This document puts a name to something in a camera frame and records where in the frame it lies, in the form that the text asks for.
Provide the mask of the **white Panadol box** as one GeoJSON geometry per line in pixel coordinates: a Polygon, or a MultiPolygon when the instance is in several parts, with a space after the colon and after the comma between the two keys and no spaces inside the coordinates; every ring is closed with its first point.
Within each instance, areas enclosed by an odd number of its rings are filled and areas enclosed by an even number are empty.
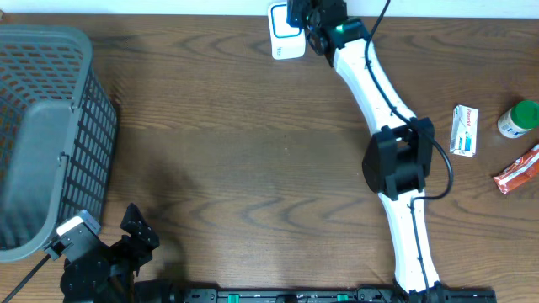
{"type": "Polygon", "coordinates": [[[478,110],[465,105],[453,109],[450,153],[474,157],[478,142],[478,110]]]}

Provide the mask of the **green lid jar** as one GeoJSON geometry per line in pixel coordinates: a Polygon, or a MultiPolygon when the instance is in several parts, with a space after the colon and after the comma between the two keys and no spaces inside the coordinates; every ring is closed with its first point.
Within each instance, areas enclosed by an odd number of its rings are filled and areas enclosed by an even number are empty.
{"type": "Polygon", "coordinates": [[[538,102],[523,100],[498,120],[499,132],[510,139],[519,138],[538,127],[538,102]]]}

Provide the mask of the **red Top chocolate bar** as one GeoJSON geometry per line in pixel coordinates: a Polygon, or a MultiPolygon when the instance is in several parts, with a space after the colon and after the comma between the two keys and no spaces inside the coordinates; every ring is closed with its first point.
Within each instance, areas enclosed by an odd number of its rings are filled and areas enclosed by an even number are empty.
{"type": "Polygon", "coordinates": [[[519,188],[538,174],[538,145],[516,159],[498,176],[493,177],[502,194],[519,188]]]}

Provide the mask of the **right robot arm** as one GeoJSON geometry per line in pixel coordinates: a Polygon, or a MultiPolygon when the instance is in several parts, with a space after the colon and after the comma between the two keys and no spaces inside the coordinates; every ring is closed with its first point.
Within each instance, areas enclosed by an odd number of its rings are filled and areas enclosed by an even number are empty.
{"type": "Polygon", "coordinates": [[[399,98],[379,63],[373,29],[348,15],[344,1],[289,1],[286,22],[342,77],[369,131],[362,170],[387,215],[395,255],[395,283],[406,302],[442,302],[424,219],[434,126],[399,98]]]}

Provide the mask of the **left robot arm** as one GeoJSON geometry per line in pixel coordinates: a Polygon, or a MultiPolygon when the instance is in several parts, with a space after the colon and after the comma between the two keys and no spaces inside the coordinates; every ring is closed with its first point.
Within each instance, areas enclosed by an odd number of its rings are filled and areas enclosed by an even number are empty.
{"type": "Polygon", "coordinates": [[[98,222],[82,210],[56,229],[55,247],[66,257],[60,282],[64,301],[181,302],[183,295],[167,279],[135,281],[160,245],[136,205],[128,205],[120,228],[125,234],[109,246],[97,235],[98,222]]]}

